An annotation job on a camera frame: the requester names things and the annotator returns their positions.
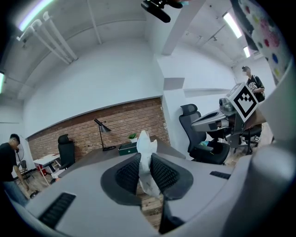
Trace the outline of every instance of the green box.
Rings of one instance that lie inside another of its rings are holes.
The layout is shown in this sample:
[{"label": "green box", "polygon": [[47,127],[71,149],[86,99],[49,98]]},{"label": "green box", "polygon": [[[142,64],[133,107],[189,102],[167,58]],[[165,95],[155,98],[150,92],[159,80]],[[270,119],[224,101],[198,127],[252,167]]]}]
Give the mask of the green box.
[{"label": "green box", "polygon": [[119,147],[118,151],[120,156],[137,153],[137,143],[123,144]]}]

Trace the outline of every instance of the black t-shirt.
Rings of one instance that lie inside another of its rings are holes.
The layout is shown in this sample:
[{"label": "black t-shirt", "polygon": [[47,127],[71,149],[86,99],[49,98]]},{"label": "black t-shirt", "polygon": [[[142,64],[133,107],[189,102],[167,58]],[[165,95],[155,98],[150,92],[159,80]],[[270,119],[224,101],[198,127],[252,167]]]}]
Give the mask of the black t-shirt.
[{"label": "black t-shirt", "polygon": [[[252,75],[252,77],[250,79],[248,79],[247,85],[250,87],[251,91],[253,91],[257,88],[264,88],[259,77],[255,76],[255,75]],[[258,100],[258,102],[262,102],[265,100],[264,92],[255,93],[254,95],[256,96],[256,99]]]},{"label": "black t-shirt", "polygon": [[13,181],[11,172],[14,165],[17,165],[15,152],[9,143],[3,143],[0,145],[0,181]]}]

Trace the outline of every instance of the white table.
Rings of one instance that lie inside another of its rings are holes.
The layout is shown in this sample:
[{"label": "white table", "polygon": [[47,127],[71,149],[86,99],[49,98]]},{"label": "white table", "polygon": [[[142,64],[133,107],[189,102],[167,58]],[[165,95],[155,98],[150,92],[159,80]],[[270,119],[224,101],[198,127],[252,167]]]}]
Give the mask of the white table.
[{"label": "white table", "polygon": [[45,179],[45,181],[46,181],[46,183],[47,183],[48,186],[49,186],[49,183],[47,182],[47,180],[46,180],[46,178],[45,178],[45,176],[44,176],[44,174],[42,172],[42,170],[45,169],[46,167],[45,168],[41,168],[40,165],[43,166],[43,165],[45,165],[45,164],[47,164],[49,162],[55,161],[59,166],[61,166],[59,164],[59,162],[57,161],[57,158],[60,158],[60,154],[58,154],[56,156],[54,156],[54,154],[49,154],[49,155],[44,156],[44,157],[42,157],[40,159],[34,160],[34,163],[38,165],[39,170],[40,170],[40,172],[41,172],[41,174],[42,174],[43,178]]}]

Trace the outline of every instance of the desk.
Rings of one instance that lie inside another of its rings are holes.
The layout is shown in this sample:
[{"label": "desk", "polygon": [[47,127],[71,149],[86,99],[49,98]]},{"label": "desk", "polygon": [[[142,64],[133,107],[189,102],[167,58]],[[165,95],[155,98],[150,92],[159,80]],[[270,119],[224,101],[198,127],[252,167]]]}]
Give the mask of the desk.
[{"label": "desk", "polygon": [[[163,154],[175,156],[175,157],[178,157],[181,159],[186,159],[185,155],[183,155],[182,153],[178,152],[173,147],[169,146],[168,144],[166,144],[165,142],[160,140],[157,136],[151,136],[150,140],[151,141],[157,140],[157,152],[158,153],[163,153]],[[109,150],[109,151],[102,151],[102,149],[92,150],[85,157],[83,157],[78,162],[71,165],[68,169],[66,169],[64,172],[62,172],[58,176],[59,176],[59,178],[62,178],[66,174],[70,173],[71,171],[73,171],[77,168],[80,168],[80,167],[83,167],[86,165],[90,165],[90,164],[95,164],[95,163],[102,162],[102,161],[106,161],[106,160],[112,159],[114,157],[117,157],[117,156],[119,156],[118,148],[119,148],[119,146],[117,146],[115,149]]]},{"label": "desk", "polygon": [[44,176],[44,174],[42,172],[42,170],[45,169],[45,168],[41,168],[40,165],[42,165],[42,166],[43,165],[46,165],[46,164],[48,164],[48,163],[56,160],[57,158],[60,158],[60,155],[54,156],[54,154],[49,154],[47,156],[44,156],[44,157],[42,157],[40,159],[37,159],[37,160],[34,160],[33,161],[39,167],[39,170],[40,170],[40,172],[41,172],[41,174],[42,174],[43,178],[45,179],[45,181],[46,181],[46,183],[47,183],[48,186],[49,186],[49,183],[47,182],[47,180],[46,180],[46,178],[45,178],[45,176]]}]

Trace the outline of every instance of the red brick wall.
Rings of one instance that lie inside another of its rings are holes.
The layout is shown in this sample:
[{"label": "red brick wall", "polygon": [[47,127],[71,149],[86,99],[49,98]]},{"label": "red brick wall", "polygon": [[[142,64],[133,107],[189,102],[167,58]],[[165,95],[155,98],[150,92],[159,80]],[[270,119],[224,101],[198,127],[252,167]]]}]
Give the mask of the red brick wall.
[{"label": "red brick wall", "polygon": [[141,100],[71,118],[28,138],[34,160],[58,153],[58,137],[68,134],[75,144],[75,159],[79,160],[93,149],[101,148],[98,119],[112,131],[102,133],[106,146],[129,142],[128,135],[146,130],[169,144],[160,98]]}]

